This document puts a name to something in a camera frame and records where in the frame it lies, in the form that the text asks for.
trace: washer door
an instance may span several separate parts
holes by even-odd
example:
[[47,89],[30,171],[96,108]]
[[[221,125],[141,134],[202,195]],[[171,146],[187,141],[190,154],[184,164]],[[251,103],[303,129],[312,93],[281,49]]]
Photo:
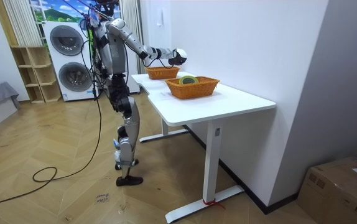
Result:
[[77,62],[66,63],[62,66],[58,77],[62,85],[72,91],[86,91],[92,84],[87,68]]
[[55,50],[66,56],[80,53],[83,39],[79,32],[70,26],[57,26],[50,33],[50,40]]

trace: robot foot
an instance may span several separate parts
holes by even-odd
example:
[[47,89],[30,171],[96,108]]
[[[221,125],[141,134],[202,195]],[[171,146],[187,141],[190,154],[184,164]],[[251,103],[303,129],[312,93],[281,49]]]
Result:
[[[132,166],[135,166],[139,163],[139,160],[138,159],[135,159],[134,162],[133,162],[133,165]],[[117,164],[115,164],[115,170],[121,170],[122,167],[118,166]]]
[[116,186],[134,186],[139,185],[143,181],[142,177],[132,177],[130,175],[126,176],[126,178],[118,177],[116,179]]

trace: stacked washing machines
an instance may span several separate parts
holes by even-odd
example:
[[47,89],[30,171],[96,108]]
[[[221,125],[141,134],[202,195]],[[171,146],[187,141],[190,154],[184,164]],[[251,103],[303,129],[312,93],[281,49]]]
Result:
[[76,22],[45,22],[43,29],[63,99],[93,98],[89,42],[79,25]]

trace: white table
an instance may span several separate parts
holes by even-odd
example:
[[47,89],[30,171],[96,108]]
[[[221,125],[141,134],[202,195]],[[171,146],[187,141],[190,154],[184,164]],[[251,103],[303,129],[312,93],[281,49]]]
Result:
[[[179,72],[178,77],[192,75]],[[181,126],[201,121],[208,121],[206,141],[205,178],[203,180],[203,200],[219,202],[244,190],[240,186],[216,193],[220,142],[223,132],[223,118],[238,114],[275,108],[276,104],[258,96],[217,84],[211,96],[180,100],[170,93],[165,80],[151,80],[148,74],[133,75],[133,79],[148,93],[148,100],[162,118],[162,134],[140,138],[140,142],[166,138],[171,135],[185,133],[187,130],[167,131],[167,126]],[[201,210],[205,205],[198,200],[166,214],[167,223]]]

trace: herringbone wooden floor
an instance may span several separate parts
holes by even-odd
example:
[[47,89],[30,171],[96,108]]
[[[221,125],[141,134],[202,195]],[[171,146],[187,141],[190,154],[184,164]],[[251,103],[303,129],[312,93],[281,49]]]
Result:
[[[160,118],[146,93],[134,95],[141,114],[139,136],[160,133]],[[131,174],[144,178],[133,187],[116,187],[113,142],[122,123],[108,99],[100,99],[101,141],[93,162],[83,172],[50,183],[42,190],[0,204],[0,224],[166,223],[164,215],[202,197],[205,151],[189,134],[138,143],[140,164]],[[98,137],[98,109],[91,100],[45,105],[22,104],[0,124],[0,200],[38,187],[32,175],[47,166],[57,177],[82,168]],[[49,170],[39,176],[48,179]],[[217,190],[235,183],[222,169]],[[246,194],[190,215],[178,223],[314,223],[295,203],[263,215]]]

